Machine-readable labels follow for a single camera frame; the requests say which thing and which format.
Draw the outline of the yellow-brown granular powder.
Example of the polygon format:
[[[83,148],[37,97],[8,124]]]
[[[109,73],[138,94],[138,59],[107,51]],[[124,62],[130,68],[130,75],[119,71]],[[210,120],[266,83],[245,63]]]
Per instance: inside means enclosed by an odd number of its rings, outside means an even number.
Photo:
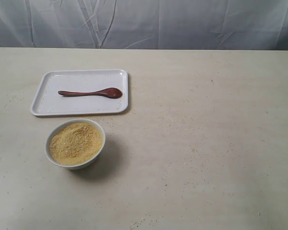
[[[96,156],[103,146],[102,133],[89,123],[72,123],[50,141],[52,158],[62,165],[82,164]]]

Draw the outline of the white rectangular plastic tray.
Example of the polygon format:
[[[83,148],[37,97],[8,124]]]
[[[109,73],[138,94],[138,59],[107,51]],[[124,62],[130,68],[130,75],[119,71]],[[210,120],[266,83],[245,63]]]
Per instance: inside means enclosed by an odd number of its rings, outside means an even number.
[[[118,99],[102,96],[65,97],[59,91],[96,92],[114,87]],[[114,114],[129,106],[129,77],[121,69],[64,70],[46,73],[31,104],[35,116]]]

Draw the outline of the dark brown wooden spoon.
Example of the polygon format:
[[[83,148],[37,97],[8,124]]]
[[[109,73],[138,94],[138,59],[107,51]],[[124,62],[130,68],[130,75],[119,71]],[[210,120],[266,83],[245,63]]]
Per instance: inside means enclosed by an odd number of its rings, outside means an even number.
[[[122,91],[118,88],[106,88],[96,92],[69,92],[58,91],[58,94],[65,97],[78,97],[78,96],[103,96],[110,99],[118,99],[122,96]]]

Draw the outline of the grey wrinkled backdrop curtain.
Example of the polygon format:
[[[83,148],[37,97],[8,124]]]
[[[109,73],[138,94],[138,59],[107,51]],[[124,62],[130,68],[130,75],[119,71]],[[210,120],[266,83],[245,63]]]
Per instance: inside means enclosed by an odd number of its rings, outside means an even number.
[[[288,0],[0,0],[0,47],[288,50]]]

